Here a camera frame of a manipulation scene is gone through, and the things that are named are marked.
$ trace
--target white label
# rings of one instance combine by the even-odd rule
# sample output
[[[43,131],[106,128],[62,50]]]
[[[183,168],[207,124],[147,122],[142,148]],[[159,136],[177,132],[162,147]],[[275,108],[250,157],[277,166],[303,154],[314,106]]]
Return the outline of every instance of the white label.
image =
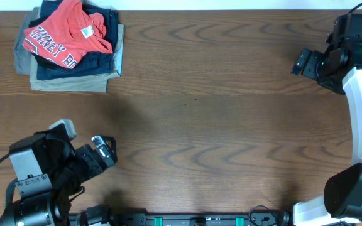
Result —
[[[85,38],[88,38],[88,37],[90,37],[90,36],[92,36],[94,34],[94,30],[92,28],[92,25],[87,26],[84,29],[81,29],[80,31],[82,32],[83,36],[85,36]]]

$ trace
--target folded clothes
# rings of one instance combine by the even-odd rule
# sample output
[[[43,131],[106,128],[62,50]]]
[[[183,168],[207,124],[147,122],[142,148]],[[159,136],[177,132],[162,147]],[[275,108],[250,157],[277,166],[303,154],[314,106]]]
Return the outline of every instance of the folded clothes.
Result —
[[[123,45],[124,45],[125,25],[118,25],[118,41],[114,49],[113,73],[104,73],[100,75],[88,75],[82,77],[58,78],[53,80],[37,79],[37,61],[31,56],[30,83],[32,90],[41,91],[84,91],[84,92],[105,92],[107,80],[121,76]]]
[[[103,38],[103,21],[100,13],[87,15],[79,0],[63,0],[44,22],[25,30],[23,46],[57,65],[74,68],[90,51],[113,52]]]
[[[25,33],[23,32],[27,27],[29,27],[30,21],[33,21],[37,18],[39,13],[39,7],[35,7],[32,11],[25,15],[23,23],[20,26],[20,31],[16,35],[16,41],[13,46],[13,56],[14,56],[14,67],[16,73],[20,75],[29,75],[30,74],[30,59],[31,53],[26,51],[22,47],[22,42],[25,39]]]
[[[41,18],[32,21],[30,26],[37,26],[44,22],[44,20],[58,8],[60,2],[61,1],[43,1],[40,9]],[[110,42],[112,47],[115,47],[118,38],[118,14],[112,10],[101,9],[88,4],[84,4],[82,9],[87,14],[101,13],[103,15],[104,26],[107,28],[104,39]],[[36,60],[39,65],[37,69],[37,77],[39,80],[111,73],[113,68],[113,54],[99,52],[89,52],[73,69],[59,67],[38,56],[36,56]]]

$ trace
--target white backdrop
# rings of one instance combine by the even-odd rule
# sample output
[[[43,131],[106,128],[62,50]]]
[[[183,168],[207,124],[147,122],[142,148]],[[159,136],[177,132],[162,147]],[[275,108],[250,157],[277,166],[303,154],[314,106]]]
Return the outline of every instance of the white backdrop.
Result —
[[[85,0],[117,10],[351,9],[362,0]],[[0,10],[31,10],[41,0],[0,0]]]

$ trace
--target table surface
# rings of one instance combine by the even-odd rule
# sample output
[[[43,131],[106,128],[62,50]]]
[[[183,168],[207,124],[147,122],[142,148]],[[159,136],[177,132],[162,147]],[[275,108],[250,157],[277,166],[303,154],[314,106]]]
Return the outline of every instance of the table surface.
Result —
[[[75,147],[96,134],[118,144],[118,165],[84,183],[73,212],[290,208],[350,164],[346,97],[290,74],[344,11],[121,11],[123,76],[106,94],[31,91],[13,67],[25,13],[0,12],[0,157],[61,118]],[[0,216],[13,178],[6,160]]]

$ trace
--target shirt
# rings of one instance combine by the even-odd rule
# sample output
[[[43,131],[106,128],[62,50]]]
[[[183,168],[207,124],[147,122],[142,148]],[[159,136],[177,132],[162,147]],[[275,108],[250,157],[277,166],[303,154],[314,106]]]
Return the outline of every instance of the shirt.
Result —
[[[87,15],[79,0],[63,0],[40,25],[25,30],[23,47],[57,65],[74,68],[90,51],[112,53],[104,40],[106,27],[100,13]]]

